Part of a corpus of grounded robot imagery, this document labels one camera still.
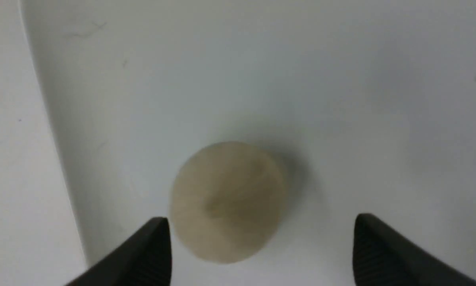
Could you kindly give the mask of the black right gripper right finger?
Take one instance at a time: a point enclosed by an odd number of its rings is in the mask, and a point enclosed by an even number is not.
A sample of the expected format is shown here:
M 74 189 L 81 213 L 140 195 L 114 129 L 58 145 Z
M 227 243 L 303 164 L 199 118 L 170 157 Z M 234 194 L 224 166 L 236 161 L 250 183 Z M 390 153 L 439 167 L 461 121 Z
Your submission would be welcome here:
M 357 286 L 476 286 L 371 213 L 355 219 L 352 268 Z

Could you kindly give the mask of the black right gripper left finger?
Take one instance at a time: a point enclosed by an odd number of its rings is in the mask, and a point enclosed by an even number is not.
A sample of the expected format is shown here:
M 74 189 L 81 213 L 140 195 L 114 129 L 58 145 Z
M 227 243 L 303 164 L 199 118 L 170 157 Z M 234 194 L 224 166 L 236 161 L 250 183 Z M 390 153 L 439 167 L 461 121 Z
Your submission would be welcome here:
M 153 217 L 68 286 L 169 286 L 172 247 L 166 217 Z

